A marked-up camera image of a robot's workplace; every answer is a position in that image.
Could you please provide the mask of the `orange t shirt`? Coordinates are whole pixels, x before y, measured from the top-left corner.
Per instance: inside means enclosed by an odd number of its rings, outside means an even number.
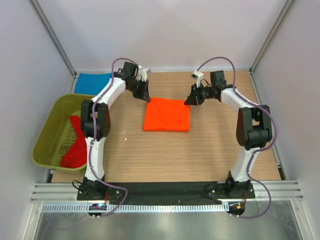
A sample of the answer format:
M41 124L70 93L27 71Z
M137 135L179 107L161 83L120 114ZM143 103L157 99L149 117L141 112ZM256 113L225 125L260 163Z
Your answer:
M188 132L190 107L183 100L152 97L146 104L142 130L145 132Z

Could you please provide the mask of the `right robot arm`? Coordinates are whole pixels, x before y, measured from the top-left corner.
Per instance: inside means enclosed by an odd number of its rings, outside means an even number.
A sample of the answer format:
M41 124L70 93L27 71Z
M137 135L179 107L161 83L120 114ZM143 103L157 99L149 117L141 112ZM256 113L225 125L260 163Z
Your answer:
M259 151L272 140L272 123L267 105L257 105L244 97L238 89L227 84L223 71L210 73L210 83L203 85L204 74L198 70L192 73L196 80L191 86L186 106L199 106L205 100L216 99L228 105L237 113L236 140L239 152L225 183L208 186L212 199L243 198L252 193L251 172Z

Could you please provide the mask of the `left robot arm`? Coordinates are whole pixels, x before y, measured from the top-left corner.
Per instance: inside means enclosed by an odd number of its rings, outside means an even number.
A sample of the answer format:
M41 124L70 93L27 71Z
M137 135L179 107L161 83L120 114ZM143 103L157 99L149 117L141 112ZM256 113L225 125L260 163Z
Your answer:
M111 130L110 108L125 91L132 92L136 99L150 102L148 74L149 68L143 68L124 58L122 68L114 71L103 89L93 98L81 103L80 129L83 132L87 157L86 171L78 187L78 200L102 200L107 196L108 185L105 182L104 146Z

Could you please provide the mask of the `blue folded t shirt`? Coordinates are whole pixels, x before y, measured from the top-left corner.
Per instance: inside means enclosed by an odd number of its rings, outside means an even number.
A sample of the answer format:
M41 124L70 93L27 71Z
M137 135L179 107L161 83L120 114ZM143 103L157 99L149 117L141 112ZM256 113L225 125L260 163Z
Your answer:
M111 76L111 73L80 73L75 83L74 93L96 96L109 83Z

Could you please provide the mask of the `red t shirt in basket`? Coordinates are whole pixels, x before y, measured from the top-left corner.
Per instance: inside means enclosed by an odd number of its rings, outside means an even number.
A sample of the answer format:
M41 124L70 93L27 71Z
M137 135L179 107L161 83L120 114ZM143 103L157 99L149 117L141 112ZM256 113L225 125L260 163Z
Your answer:
M87 145L83 131L81 130L81 119L72 115L69 117L76 139L66 154L61 158L60 166L63 168L76 169L87 163Z

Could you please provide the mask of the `olive green plastic basket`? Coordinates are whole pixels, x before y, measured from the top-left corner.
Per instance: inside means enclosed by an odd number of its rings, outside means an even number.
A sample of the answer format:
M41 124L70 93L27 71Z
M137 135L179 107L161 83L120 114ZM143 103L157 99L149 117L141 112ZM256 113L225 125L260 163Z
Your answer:
M70 168L60 166L60 162L76 141L70 116L80 117L83 100L93 97L88 94L69 93L56 100L32 150L31 157L36 165L62 173L83 173L86 170L86 163Z

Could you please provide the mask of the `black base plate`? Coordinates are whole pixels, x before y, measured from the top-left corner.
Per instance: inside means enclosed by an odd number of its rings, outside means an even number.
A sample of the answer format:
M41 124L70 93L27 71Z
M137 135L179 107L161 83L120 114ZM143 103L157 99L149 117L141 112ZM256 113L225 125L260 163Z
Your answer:
M224 181L190 182L115 182L116 187L94 181L80 183L78 201L108 201L111 205L200 206L219 204L222 200L250 200L255 192L252 183L231 189Z

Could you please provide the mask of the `aluminium frame rail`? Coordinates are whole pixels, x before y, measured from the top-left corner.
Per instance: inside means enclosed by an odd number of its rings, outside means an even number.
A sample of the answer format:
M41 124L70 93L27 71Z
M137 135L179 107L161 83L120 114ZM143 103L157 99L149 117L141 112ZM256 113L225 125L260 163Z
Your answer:
M262 182L274 201L302 201L304 199L296 180L266 180ZM78 191L71 183L37 183L30 201L37 202L75 202Z

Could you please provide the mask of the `right aluminium corner post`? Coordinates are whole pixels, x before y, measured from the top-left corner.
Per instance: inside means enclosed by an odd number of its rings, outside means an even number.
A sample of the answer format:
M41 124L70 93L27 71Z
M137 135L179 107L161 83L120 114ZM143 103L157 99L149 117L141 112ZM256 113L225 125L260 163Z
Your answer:
M257 69L259 63L261 62L262 58L266 54L268 48L270 47L271 43L277 36L280 28L282 27L283 23L285 22L285 19L289 15L291 9L295 5L296 0L286 0L284 2L284 5L282 6L278 16L276 17L266 39L264 40L255 60L253 61L252 66L249 69L249 74L252 76L254 74L254 71Z

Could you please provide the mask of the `aluminium corner post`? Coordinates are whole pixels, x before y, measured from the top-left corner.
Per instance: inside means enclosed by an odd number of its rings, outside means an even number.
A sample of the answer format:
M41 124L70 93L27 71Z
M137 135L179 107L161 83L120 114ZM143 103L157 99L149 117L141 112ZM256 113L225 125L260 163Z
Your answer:
M266 39L264 40L255 60L253 61L252 66L249 69L249 74L252 76L254 74L254 71L257 69L259 63L261 62L262 58L266 54L268 48L270 47L271 43L277 36L280 28L282 27L283 23L285 22L285 19L289 15L291 9L295 5L296 0L286 0L284 2L284 5L282 6L278 16L276 17Z
M35 14L39 18L41 24L43 25L45 31L47 32L49 38L51 39L55 49L57 50L58 54L60 55L63 63L67 67L68 71L70 72L73 78L76 77L76 71L68 58L61 42L59 41L50 21L48 20L44 10L42 9L38 0L29 0L30 5L33 7Z

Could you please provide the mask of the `left aluminium corner post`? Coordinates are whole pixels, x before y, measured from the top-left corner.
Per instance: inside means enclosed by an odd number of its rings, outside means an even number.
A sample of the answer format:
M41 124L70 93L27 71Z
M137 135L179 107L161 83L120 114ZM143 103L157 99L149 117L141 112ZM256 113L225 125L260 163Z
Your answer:
M58 54L60 55L63 63L67 67L68 71L70 72L73 78L76 77L76 71L68 58L61 42L59 41L50 21L48 20L44 10L42 9L38 0L29 0L30 5L33 7L35 14L39 18L41 24L43 25L45 31L47 32L49 38L51 39L55 49L57 50Z

